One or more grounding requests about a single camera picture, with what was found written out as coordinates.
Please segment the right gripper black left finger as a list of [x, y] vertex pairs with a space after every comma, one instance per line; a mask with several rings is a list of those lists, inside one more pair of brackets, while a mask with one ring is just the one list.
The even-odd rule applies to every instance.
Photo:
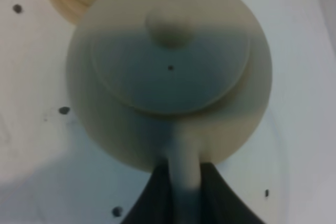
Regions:
[[159, 165], [153, 170], [142, 194], [122, 223], [176, 223], [176, 211], [167, 164]]

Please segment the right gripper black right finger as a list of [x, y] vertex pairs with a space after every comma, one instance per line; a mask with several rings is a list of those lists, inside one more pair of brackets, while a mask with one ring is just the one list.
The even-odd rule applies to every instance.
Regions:
[[200, 163], [197, 189], [199, 223], [261, 224], [263, 221], [233, 192], [213, 163]]

